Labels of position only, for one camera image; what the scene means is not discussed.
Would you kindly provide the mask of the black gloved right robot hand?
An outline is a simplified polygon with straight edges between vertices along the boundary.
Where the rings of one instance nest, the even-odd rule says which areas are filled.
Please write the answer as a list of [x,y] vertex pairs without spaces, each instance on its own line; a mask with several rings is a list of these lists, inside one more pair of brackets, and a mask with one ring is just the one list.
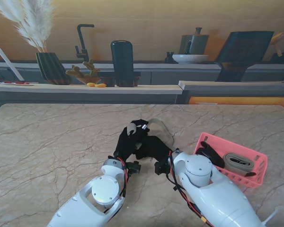
[[134,152],[136,159],[151,157],[158,162],[168,159],[171,149],[158,137],[146,136],[139,143],[141,146]]

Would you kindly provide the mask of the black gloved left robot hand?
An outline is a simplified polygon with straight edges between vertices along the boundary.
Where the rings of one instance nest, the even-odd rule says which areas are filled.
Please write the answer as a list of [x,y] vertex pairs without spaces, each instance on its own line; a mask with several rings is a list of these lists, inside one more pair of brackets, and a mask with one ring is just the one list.
[[139,119],[131,121],[121,132],[114,157],[118,157],[126,162],[127,158],[136,150],[136,144],[148,135],[148,121]]

